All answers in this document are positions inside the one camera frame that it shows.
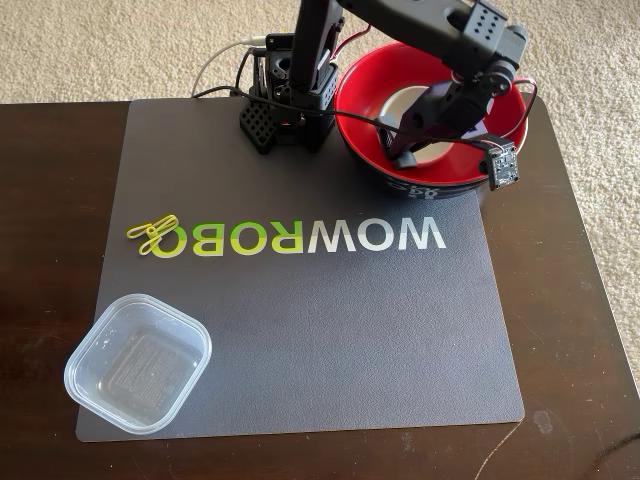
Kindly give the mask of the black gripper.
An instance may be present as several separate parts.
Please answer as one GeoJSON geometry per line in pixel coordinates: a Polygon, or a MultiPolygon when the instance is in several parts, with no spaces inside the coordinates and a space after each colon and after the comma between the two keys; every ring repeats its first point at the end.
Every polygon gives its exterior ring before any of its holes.
{"type": "Polygon", "coordinates": [[[394,134],[399,147],[389,154],[395,169],[425,168],[439,161],[449,144],[475,148],[464,135],[489,112],[493,91],[480,82],[450,80],[430,86],[403,87],[388,98],[389,124],[408,135],[394,134]]]}

